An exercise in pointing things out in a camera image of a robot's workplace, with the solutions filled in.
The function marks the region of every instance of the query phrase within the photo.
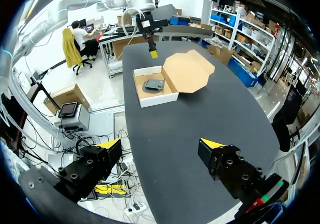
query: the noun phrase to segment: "white wall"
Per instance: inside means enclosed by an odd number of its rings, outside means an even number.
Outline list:
[[[204,0],[161,0],[159,6],[173,4],[176,8],[182,9],[183,15],[201,17],[203,1]],[[40,13],[42,14],[38,17],[36,16],[34,20],[30,21],[30,24],[24,30],[25,34],[31,32],[31,30],[34,27],[36,27],[36,25],[38,25],[41,21],[47,19],[48,14],[46,11],[41,11]],[[83,9],[68,11],[68,23],[64,27],[57,29],[53,33],[47,45],[33,48],[32,52],[26,57],[27,63],[31,71],[37,71],[41,73],[65,59],[64,52],[62,49],[62,31],[74,20],[81,20],[84,18],[88,20],[92,18],[101,17],[103,15],[105,23],[117,23],[117,15],[121,14],[121,10],[107,10],[104,12],[97,12],[96,5],[92,5]],[[45,37],[36,46],[46,44],[49,40],[49,37],[49,35]],[[26,75],[26,77],[30,77],[30,72],[28,71],[25,63],[26,61],[23,57],[16,63],[15,68],[18,73],[22,71]]]
[[[202,8],[202,16],[201,16],[201,23],[209,24],[209,14],[211,7],[211,0],[203,0],[203,8]]]

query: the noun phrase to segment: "desk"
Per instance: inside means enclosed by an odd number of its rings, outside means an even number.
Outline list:
[[[123,53],[125,117],[134,162],[158,224],[205,224],[231,209],[234,200],[214,182],[198,157],[200,137],[234,144],[251,164],[268,173],[278,150],[265,113],[240,80],[200,46],[183,41],[126,46]],[[176,52],[195,49],[215,65],[205,88],[178,100],[140,108],[132,70],[162,65]]]

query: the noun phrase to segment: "cardboard box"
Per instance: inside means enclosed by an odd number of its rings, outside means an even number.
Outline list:
[[[195,28],[201,28],[201,25],[196,24],[196,23],[189,23],[190,27],[195,27]]]
[[[86,109],[90,107],[88,101],[85,96],[82,94],[78,85],[75,83],[70,85],[64,89],[58,90],[51,94],[51,98],[59,105],[60,107],[64,103],[78,102],[78,104],[83,104]],[[52,114],[56,114],[57,110],[55,106],[51,103],[51,101],[46,97],[44,99],[44,105],[52,112]]]
[[[122,40],[118,40],[118,41],[115,41],[115,42],[112,42],[112,45],[114,47],[114,54],[115,54],[115,58],[120,58],[118,60],[122,60],[122,52],[123,52],[123,47],[125,47],[129,41],[130,41],[131,38],[126,38],[126,39],[122,39]],[[153,37],[153,40],[154,41],[158,41],[159,40],[159,37],[157,35],[155,35]],[[143,37],[135,37],[131,40],[130,44],[135,44],[135,43],[145,43],[147,42],[146,39],[144,39]]]
[[[202,24],[201,24],[201,28],[205,28],[205,29],[208,29],[208,30],[212,30],[213,26],[207,25],[207,24],[205,24],[205,23],[202,23]]]
[[[268,28],[268,27],[265,27],[265,30],[266,30],[267,32],[269,32],[270,34],[273,34],[272,29],[270,29],[270,28]]]
[[[191,23],[201,24],[201,19],[197,17],[188,16]]]
[[[179,93],[194,93],[205,87],[215,67],[195,50],[168,57],[163,66],[135,69],[134,84],[141,108],[176,101]],[[159,93],[146,93],[142,86],[148,79],[164,80]]]
[[[240,34],[237,34],[235,39],[236,39],[237,41],[239,41],[240,43],[244,43],[246,37],[244,37],[244,36],[242,36],[242,35],[240,35]]]
[[[213,45],[208,45],[208,51],[221,63],[228,65],[233,52],[223,47],[222,50]]]
[[[231,34],[232,34],[231,30],[225,28],[225,29],[224,29],[224,32],[225,32],[225,33],[224,33],[225,37],[231,38]]]
[[[215,26],[215,32],[218,33],[218,34],[223,35],[224,28],[222,28],[222,27],[219,26],[219,25],[216,25],[216,26]]]
[[[131,15],[129,13],[126,13],[124,15],[124,18],[123,18],[123,22],[125,25],[132,25],[132,18],[131,18]],[[121,24],[121,15],[118,16],[118,26],[119,27],[122,27],[122,24]]]
[[[259,63],[259,62],[256,62],[256,61],[253,61],[252,63],[251,63],[254,67],[256,67],[258,70],[260,70],[260,68],[261,68],[261,63]]]
[[[251,13],[248,13],[245,19],[246,19],[246,21],[254,23],[255,25],[257,25],[263,29],[266,27],[264,23],[260,22],[259,20],[256,20]]]
[[[182,9],[176,8],[176,14],[181,16],[182,15]]]
[[[275,29],[276,29],[276,23],[275,22],[273,22],[272,20],[269,20],[268,26],[272,30],[272,32],[275,32]]]

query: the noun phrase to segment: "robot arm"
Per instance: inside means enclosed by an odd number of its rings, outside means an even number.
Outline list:
[[[47,21],[39,23],[34,30],[22,39],[20,47],[13,56],[13,63],[15,64],[21,57],[29,55],[38,42],[49,33],[65,25],[68,22],[68,10],[85,8],[95,3],[103,3],[105,1],[106,0],[61,0],[52,4],[48,9]]]
[[[97,4],[97,11],[127,7],[131,15],[137,16],[138,28],[144,38],[148,40],[149,51],[156,52],[153,30],[166,26],[168,22],[153,20],[151,11],[156,7],[153,0],[60,0],[48,8],[47,21],[38,24],[31,33],[22,39],[20,47],[13,56],[13,64],[21,57],[29,55],[33,47],[49,33],[65,25],[68,21],[68,10],[85,8],[93,4]]]

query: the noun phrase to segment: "office chair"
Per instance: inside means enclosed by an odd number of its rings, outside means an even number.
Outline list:
[[[300,140],[299,129],[296,127],[296,131],[290,135],[287,125],[294,123],[301,104],[301,95],[297,89],[291,85],[289,93],[283,103],[283,107],[274,116],[271,124],[276,137],[279,140],[280,150],[283,152],[288,152],[290,150],[291,139],[294,136],[298,136],[298,139]]]
[[[83,57],[85,54],[84,54],[82,51],[80,51],[80,46],[78,45],[78,43],[77,43],[76,40],[74,41],[74,45],[75,45],[76,49],[78,50],[80,56]],[[90,65],[90,68],[92,68],[92,64],[89,63],[89,62],[87,62],[87,60],[89,60],[89,59],[87,58],[87,59],[83,59],[83,60],[82,60],[82,65],[83,65],[83,67],[85,67],[85,64],[89,64],[89,65]],[[78,74],[78,71],[79,71],[79,69],[80,69],[81,66],[79,66],[79,65],[76,64],[76,65],[72,68],[72,70],[74,71],[76,67],[77,67],[77,69],[76,69],[77,71],[76,71],[75,74],[76,74],[76,75],[79,75],[79,74]]]

